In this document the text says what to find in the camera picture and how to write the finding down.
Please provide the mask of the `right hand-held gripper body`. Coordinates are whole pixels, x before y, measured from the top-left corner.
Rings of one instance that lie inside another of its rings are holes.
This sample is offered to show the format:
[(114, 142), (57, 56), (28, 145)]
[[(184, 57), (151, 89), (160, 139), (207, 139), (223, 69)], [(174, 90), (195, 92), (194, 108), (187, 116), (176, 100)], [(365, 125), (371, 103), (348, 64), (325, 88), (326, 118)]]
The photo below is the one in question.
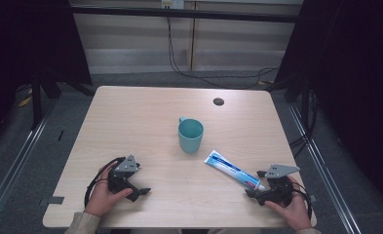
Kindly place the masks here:
[(288, 176), (299, 171), (300, 169), (296, 166), (271, 165), (266, 176), (261, 177), (267, 180), (269, 189), (262, 191), (263, 194), (257, 199), (259, 205), (264, 206), (266, 201), (283, 206), (289, 205), (294, 188)]

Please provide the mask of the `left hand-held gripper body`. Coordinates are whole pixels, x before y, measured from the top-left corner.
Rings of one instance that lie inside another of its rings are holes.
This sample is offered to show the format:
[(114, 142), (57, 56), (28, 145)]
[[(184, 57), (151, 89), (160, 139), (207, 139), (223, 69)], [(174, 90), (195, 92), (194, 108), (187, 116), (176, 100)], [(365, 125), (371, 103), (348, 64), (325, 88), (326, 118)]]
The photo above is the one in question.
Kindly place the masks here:
[(117, 164), (108, 173), (108, 189), (117, 194), (124, 189), (130, 188), (133, 192), (127, 196), (130, 201), (134, 200), (137, 188), (129, 182), (129, 178), (136, 173), (135, 159), (133, 155), (117, 159)]

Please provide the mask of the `blue and white toothpaste tube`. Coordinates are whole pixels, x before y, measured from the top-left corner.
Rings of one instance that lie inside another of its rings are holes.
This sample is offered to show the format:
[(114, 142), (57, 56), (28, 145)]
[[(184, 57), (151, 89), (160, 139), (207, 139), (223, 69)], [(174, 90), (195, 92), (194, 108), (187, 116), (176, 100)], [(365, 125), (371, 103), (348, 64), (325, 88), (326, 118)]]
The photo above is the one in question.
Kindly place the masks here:
[(225, 174), (236, 179), (239, 183), (250, 190), (264, 190), (259, 178), (246, 173), (244, 170), (230, 162), (219, 152), (213, 150), (206, 158), (205, 163)]

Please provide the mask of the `teal plastic cup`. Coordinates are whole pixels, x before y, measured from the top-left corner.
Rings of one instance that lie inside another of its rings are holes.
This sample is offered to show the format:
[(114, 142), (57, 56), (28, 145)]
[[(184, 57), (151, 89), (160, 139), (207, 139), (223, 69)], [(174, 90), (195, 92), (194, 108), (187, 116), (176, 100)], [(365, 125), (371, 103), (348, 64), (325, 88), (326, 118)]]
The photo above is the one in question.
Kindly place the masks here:
[(204, 126), (200, 121), (180, 117), (177, 132), (180, 147), (185, 153), (193, 154), (199, 150), (204, 135)]

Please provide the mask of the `person's left hand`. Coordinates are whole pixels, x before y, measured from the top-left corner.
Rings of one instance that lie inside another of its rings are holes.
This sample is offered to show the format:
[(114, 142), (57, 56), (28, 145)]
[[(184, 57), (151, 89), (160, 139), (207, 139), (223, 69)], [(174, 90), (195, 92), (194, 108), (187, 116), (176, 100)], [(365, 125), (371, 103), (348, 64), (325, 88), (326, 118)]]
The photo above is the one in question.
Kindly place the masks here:
[(91, 197), (84, 212), (97, 217), (102, 217), (108, 213), (120, 200), (126, 198), (133, 193), (131, 188), (126, 188), (118, 193), (112, 193), (108, 189), (108, 173), (114, 164), (106, 168), (102, 168), (99, 181), (96, 183)]

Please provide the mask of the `person's right hand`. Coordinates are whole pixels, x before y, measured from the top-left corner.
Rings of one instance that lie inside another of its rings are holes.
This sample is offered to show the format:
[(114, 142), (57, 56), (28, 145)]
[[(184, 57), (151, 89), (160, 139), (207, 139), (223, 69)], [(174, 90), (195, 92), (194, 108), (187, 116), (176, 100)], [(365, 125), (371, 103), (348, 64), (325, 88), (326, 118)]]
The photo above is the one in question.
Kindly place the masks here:
[(265, 206), (280, 215), (285, 220), (286, 224), (295, 231), (302, 231), (312, 228), (305, 199), (300, 193), (298, 193), (300, 187), (292, 176), (289, 176), (288, 178), (295, 189), (292, 193), (292, 200), (290, 204), (286, 207), (282, 207), (271, 201), (266, 201)]

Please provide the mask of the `black metal stand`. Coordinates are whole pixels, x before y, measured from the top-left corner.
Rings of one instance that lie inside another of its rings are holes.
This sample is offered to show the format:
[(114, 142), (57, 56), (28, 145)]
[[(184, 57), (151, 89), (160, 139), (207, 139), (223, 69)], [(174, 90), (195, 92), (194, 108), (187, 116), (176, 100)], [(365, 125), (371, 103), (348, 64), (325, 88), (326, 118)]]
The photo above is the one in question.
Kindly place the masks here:
[(48, 98), (56, 99), (61, 96), (61, 90), (58, 83), (64, 83), (80, 93), (93, 97), (95, 92), (84, 87), (81, 83), (54, 71), (51, 68), (36, 69), (31, 78), (32, 88), (32, 108), (33, 108), (33, 123), (32, 130), (42, 122), (42, 100), (41, 91), (44, 91)]
[(269, 85), (265, 91), (274, 92), (277, 90), (286, 89), (285, 100), (287, 102), (296, 102), (301, 98), (300, 121), (301, 124), (309, 129), (309, 100), (310, 100), (310, 87), (308, 79), (305, 75), (291, 74), (283, 80), (277, 80), (272, 85)]

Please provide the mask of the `grey floor tape strip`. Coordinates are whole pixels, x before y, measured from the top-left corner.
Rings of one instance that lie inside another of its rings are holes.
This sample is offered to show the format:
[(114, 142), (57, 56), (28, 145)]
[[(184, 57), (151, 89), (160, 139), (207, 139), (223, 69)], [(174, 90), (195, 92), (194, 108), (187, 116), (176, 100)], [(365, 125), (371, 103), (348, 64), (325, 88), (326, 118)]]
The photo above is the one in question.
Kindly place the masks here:
[(51, 204), (61, 205), (63, 203), (63, 200), (63, 197), (51, 196), (49, 198), (42, 198), (39, 202), (39, 205), (42, 207), (46, 207)]

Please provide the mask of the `dark curtain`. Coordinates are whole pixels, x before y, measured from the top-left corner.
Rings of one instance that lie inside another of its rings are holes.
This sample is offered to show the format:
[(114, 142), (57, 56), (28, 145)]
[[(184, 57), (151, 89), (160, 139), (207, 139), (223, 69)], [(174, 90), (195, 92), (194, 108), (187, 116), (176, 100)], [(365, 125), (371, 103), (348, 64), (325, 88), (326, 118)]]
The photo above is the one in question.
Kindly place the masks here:
[(92, 83), (69, 0), (0, 0), (0, 132), (17, 89), (42, 74), (42, 87)]
[(383, 0), (303, 0), (276, 79), (314, 90), (383, 196)]

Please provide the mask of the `black horizontal bar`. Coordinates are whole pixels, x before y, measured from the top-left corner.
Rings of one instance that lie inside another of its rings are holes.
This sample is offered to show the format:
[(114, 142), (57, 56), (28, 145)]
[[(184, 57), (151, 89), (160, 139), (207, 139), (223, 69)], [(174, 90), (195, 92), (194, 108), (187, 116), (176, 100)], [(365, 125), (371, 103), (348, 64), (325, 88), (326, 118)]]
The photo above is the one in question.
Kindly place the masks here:
[(300, 20), (300, 17), (298, 16), (214, 12), (214, 11), (200, 11), (200, 10), (122, 8), (122, 7), (104, 7), (104, 6), (94, 6), (94, 5), (71, 5), (70, 9), (75, 14), (94, 14), (94, 15), (112, 15), (112, 16), (161, 17), (161, 18), (184, 18), (184, 19), (205, 19), (205, 20), (244, 20), (244, 21), (267, 21), (267, 22), (284, 22), (284, 23), (296, 23)]

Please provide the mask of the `aluminium floor rail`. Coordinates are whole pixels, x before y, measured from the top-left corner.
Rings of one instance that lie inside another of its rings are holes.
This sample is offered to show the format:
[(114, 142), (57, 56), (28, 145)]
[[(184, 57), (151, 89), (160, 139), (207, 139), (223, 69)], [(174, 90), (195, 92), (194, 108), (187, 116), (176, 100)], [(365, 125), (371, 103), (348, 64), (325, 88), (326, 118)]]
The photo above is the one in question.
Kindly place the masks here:
[(18, 180), (18, 176), (21, 173), (24, 164), (28, 160), (28, 157), (36, 145), (40, 135), (43, 133), (47, 119), (50, 117), (56, 104), (57, 101), (55, 99), (49, 102), (46, 113), (41, 116), (39, 122), (30, 130), (25, 142), (15, 158), (15, 161), (11, 164), (11, 167), (8, 170), (3, 172), (3, 180), (0, 183), (0, 212), (3, 209), (16, 181)]
[(289, 106), (290, 113), (296, 124), (298, 131), (301, 133), (305, 139), (305, 145), (307, 150), (317, 168), (317, 171), (325, 185), (326, 191), (330, 197), (330, 200), (335, 207), (343, 226), (345, 227), (348, 234), (362, 234), (360, 227), (355, 219), (355, 216), (351, 212), (346, 200), (341, 194), (334, 178), (326, 164), (326, 161), (315, 143), (315, 141), (310, 137), (306, 136), (306, 128), (301, 124), (300, 121), (300, 111), (298, 108), (291, 104)]

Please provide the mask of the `white wall socket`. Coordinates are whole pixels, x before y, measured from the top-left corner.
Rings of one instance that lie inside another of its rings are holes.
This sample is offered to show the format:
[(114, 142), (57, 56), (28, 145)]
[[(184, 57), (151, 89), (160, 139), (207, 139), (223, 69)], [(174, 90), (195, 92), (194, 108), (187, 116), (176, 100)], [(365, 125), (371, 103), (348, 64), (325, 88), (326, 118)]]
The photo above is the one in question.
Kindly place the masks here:
[(184, 9), (184, 0), (161, 0), (161, 5), (163, 9)]

